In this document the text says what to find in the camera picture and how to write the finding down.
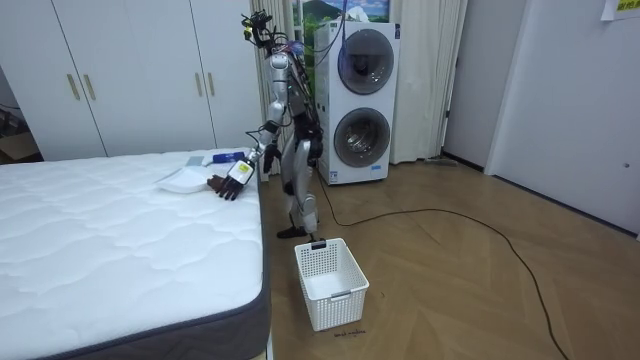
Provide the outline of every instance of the washing machine door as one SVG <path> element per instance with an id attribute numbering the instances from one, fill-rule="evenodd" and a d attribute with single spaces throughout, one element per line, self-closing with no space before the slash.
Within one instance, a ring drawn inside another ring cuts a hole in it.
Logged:
<path id="1" fill-rule="evenodd" d="M 387 119 L 377 110 L 359 108 L 340 120 L 333 145 L 343 163 L 361 168 L 380 160 L 390 140 Z"/>
<path id="2" fill-rule="evenodd" d="M 351 34 L 338 57 L 342 83 L 356 94 L 382 89 L 393 72 L 393 48 L 381 32 L 363 29 Z"/>

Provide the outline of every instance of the white laundry basket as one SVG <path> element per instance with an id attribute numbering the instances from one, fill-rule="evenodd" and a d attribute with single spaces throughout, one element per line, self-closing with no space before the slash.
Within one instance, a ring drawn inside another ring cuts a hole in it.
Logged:
<path id="1" fill-rule="evenodd" d="M 313 330 L 360 320 L 369 281 L 344 240 L 298 245 L 295 251 Z"/>

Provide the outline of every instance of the washing machine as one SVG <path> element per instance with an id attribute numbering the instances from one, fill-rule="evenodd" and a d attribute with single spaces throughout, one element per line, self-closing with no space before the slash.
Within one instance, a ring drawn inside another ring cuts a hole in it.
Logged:
<path id="1" fill-rule="evenodd" d="M 315 54 L 315 106 L 324 130 L 318 168 L 329 185 L 389 173 L 400 26 L 347 21 L 344 27 L 344 46 L 340 21 L 315 33 L 316 49 L 335 39 L 330 50 Z"/>

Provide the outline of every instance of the quilted mattress cover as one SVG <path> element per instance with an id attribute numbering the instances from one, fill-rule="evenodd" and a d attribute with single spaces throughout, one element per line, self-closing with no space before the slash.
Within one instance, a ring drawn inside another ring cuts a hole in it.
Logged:
<path id="1" fill-rule="evenodd" d="M 262 351 L 257 176 L 234 202 L 154 186 L 192 156 L 234 150 L 1 166 L 0 359 Z"/>

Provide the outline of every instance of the white wardrobe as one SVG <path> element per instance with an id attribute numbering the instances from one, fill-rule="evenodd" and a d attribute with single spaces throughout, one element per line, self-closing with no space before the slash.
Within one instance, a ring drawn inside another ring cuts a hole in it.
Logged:
<path id="1" fill-rule="evenodd" d="M 0 65 L 46 160 L 249 146 L 249 0 L 2 0 Z"/>

